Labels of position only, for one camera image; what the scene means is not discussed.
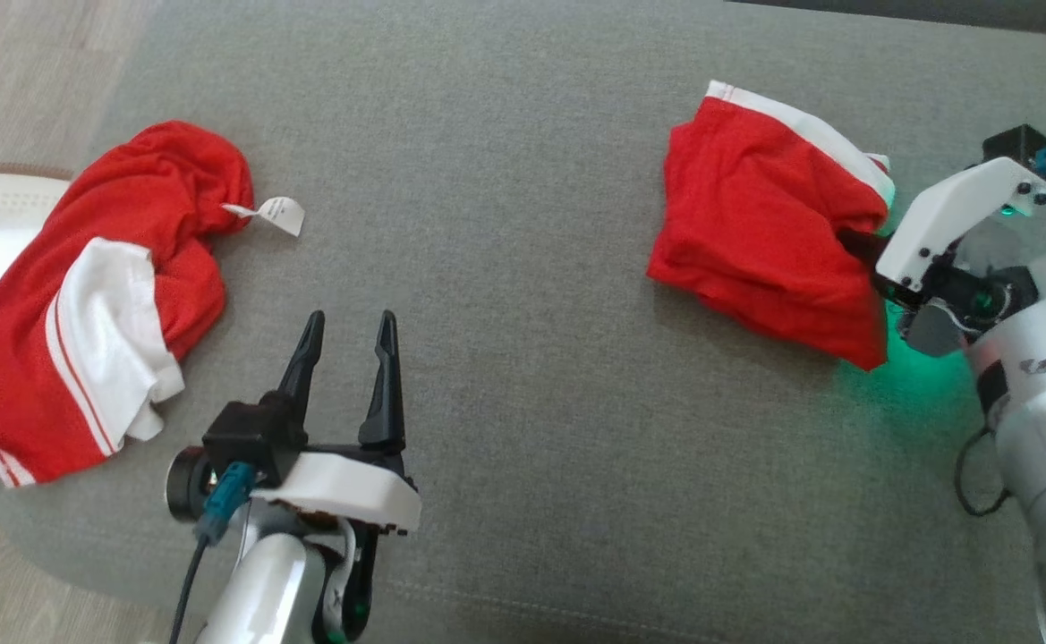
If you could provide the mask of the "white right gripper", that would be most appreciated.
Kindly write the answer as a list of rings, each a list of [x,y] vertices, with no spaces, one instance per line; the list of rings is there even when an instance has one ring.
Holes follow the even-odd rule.
[[[840,243],[859,261],[874,262],[877,290],[902,309],[917,310],[939,298],[957,310],[997,310],[988,282],[957,268],[957,244],[1000,211],[1029,216],[1043,204],[1046,175],[1011,158],[994,158],[920,191],[888,242],[876,233],[840,231]]]

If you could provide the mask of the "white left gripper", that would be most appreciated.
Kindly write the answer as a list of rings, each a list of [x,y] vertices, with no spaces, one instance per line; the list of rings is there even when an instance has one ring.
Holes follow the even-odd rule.
[[[293,423],[306,419],[311,376],[321,359],[325,324],[325,310],[311,312],[280,384],[262,395],[262,402],[285,406]],[[358,441],[366,450],[404,450],[403,376],[393,310],[383,310],[374,351],[374,391]],[[311,527],[327,529],[334,519],[343,518],[380,529],[420,529],[423,502],[407,480],[338,453],[299,453],[280,485],[254,489],[251,498],[268,503],[268,508],[289,511]]]

